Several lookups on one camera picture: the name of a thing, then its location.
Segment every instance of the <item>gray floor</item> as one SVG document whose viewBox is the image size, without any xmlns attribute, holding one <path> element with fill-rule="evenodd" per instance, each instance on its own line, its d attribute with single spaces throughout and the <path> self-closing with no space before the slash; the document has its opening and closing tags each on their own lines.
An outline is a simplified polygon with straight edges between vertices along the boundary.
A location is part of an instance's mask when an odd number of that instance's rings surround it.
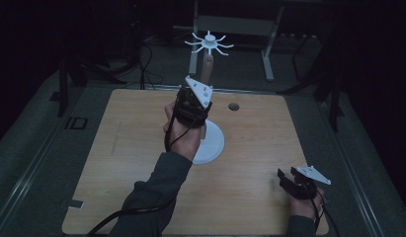
<svg viewBox="0 0 406 237">
<path fill-rule="evenodd" d="M 274 93 L 297 83 L 291 56 L 299 39 L 279 38 L 271 55 L 275 82 L 267 82 L 261 55 L 256 48 L 236 46 L 229 56 L 215 55 L 211 84 L 215 89 Z M 162 85 L 182 84 L 188 74 L 190 48 L 182 39 L 173 45 L 151 44 L 152 58 L 148 70 L 163 76 Z M 300 73 L 314 61 L 320 43 L 310 39 L 297 56 Z M 149 58 L 143 50 L 142 60 Z M 121 79 L 130 89 L 137 89 L 139 70 Z M 156 84 L 159 77 L 149 74 Z M 62 236 L 67 203 L 71 200 L 105 106 L 115 88 L 100 80 L 91 80 L 87 88 L 70 87 L 70 107 L 64 118 L 57 118 L 58 103 L 49 101 L 58 90 L 57 75 L 47 79 L 36 96 L 0 142 L 0 210 L 6 208 L 9 221 L 2 222 L 1 236 Z M 406 236 L 406 209 L 390 183 L 363 126 L 343 94 L 339 132 L 327 122 L 327 104 L 312 99 L 315 86 L 285 97 L 304 155 L 332 186 L 322 187 L 331 201 L 328 210 L 341 236 Z M 147 84 L 146 89 L 153 90 Z M 63 129 L 68 117 L 88 118 L 84 130 Z M 19 202 L 9 207 L 6 201 L 24 172 L 39 162 L 38 173 L 27 184 Z M 336 236 L 331 226 L 326 236 Z"/>
</svg>

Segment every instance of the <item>dark background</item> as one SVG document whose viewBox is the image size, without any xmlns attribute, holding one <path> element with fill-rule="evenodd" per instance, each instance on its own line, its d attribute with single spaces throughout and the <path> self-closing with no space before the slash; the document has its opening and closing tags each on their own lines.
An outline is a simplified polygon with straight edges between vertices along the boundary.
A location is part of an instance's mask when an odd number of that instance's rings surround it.
<svg viewBox="0 0 406 237">
<path fill-rule="evenodd" d="M 137 12 L 131 10 L 131 2 L 137 4 Z M 233 15 L 239 13 L 239 3 L 228 13 L 226 7 L 206 10 Z M 145 4 L 0 0 L 0 138 L 42 81 L 57 70 L 68 45 L 105 65 L 109 57 L 138 53 L 130 31 L 137 18 L 142 26 L 169 40 L 174 24 L 191 25 L 192 9 L 192 1 L 186 0 Z M 344 7 L 342 15 L 336 11 L 337 18 L 335 9 L 327 9 L 292 4 L 280 31 L 317 34 L 325 43 L 312 71 L 343 71 L 343 90 L 406 205 L 406 0 Z M 252 14 L 269 17 L 268 13 Z M 316 28 L 324 21 L 336 24 L 330 36 Z"/>
</svg>

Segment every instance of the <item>white desk leg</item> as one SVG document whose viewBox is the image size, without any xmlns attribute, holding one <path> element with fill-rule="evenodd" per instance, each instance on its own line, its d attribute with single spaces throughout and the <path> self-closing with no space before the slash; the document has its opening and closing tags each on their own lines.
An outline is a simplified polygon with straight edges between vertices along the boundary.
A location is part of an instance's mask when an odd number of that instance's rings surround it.
<svg viewBox="0 0 406 237">
<path fill-rule="evenodd" d="M 198 26 L 198 19 L 199 19 L 199 0 L 194 1 L 194 33 L 197 35 L 199 33 L 199 26 Z M 197 50 L 197 46 L 193 45 L 193 51 Z M 190 69 L 188 73 L 190 76 L 194 76 L 197 74 L 197 61 L 199 59 L 199 55 L 197 53 L 191 53 L 190 59 Z"/>
<path fill-rule="evenodd" d="M 274 81 L 273 68 L 271 66 L 271 61 L 270 61 L 270 53 L 271 53 L 271 49 L 273 48 L 274 40 L 276 39 L 276 36 L 277 36 L 277 31 L 279 29 L 280 20 L 283 16 L 283 12 L 284 12 L 284 7 L 280 7 L 276 21 L 274 23 L 274 26 L 271 29 L 268 45 L 265 49 L 261 50 L 261 56 L 262 56 L 262 61 L 264 63 L 264 70 L 265 70 L 265 76 L 266 76 L 267 81 Z"/>
</svg>

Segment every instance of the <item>black strap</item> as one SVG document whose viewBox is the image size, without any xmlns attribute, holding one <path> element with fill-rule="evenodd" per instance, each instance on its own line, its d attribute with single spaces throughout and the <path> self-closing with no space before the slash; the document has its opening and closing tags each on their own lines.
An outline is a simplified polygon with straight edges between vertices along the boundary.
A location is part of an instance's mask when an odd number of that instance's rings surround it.
<svg viewBox="0 0 406 237">
<path fill-rule="evenodd" d="M 172 198 L 167 202 L 166 204 L 159 205 L 159 206 L 154 206 L 154 207 L 149 207 L 149 208 L 129 208 L 129 209 L 122 209 L 119 211 L 114 212 L 107 218 L 105 218 L 103 221 L 101 221 L 99 224 L 97 224 L 91 231 L 89 231 L 87 236 L 94 236 L 96 232 L 98 232 L 102 227 L 104 227 L 106 224 L 108 224 L 110 221 L 117 217 L 121 217 L 124 215 L 134 215 L 134 214 L 147 214 L 147 213 L 152 213 L 159 211 L 161 209 L 166 208 L 168 205 L 170 205 L 176 197 Z"/>
</svg>

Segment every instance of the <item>hand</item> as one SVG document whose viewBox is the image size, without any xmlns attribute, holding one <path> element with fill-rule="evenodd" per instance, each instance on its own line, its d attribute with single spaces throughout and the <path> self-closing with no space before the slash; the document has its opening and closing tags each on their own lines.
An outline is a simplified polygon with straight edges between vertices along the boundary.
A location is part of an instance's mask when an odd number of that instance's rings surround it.
<svg viewBox="0 0 406 237">
<path fill-rule="evenodd" d="M 323 203 L 323 199 L 322 197 L 324 196 L 325 192 L 320 189 L 317 188 L 317 192 L 319 192 L 320 194 L 317 194 L 316 197 L 314 198 L 314 204 L 317 207 L 317 210 L 319 211 L 319 215 L 320 212 L 322 211 L 322 203 Z M 294 198 L 291 195 L 289 196 L 289 205 L 290 205 L 290 213 L 291 215 L 300 215 L 300 216 L 305 216 L 308 218 L 313 219 L 313 221 L 316 219 L 316 213 L 313 207 L 313 204 L 311 203 L 311 201 L 309 199 L 297 199 Z"/>
<path fill-rule="evenodd" d="M 172 114 L 174 112 L 175 103 L 172 103 L 165 107 L 165 113 L 168 117 L 168 122 L 163 126 L 163 130 L 166 132 L 169 128 L 169 123 L 172 118 Z M 187 132 L 183 137 L 179 138 L 175 141 L 171 146 L 171 151 L 174 151 L 178 154 L 185 156 L 190 161 L 194 160 L 194 157 L 197 154 L 197 151 L 200 147 L 201 143 L 201 136 L 202 136 L 202 129 L 198 128 L 188 128 L 181 123 L 179 123 L 176 119 L 171 128 L 171 135 L 169 137 L 169 142 L 172 143 L 175 139 L 183 135 Z"/>
</svg>

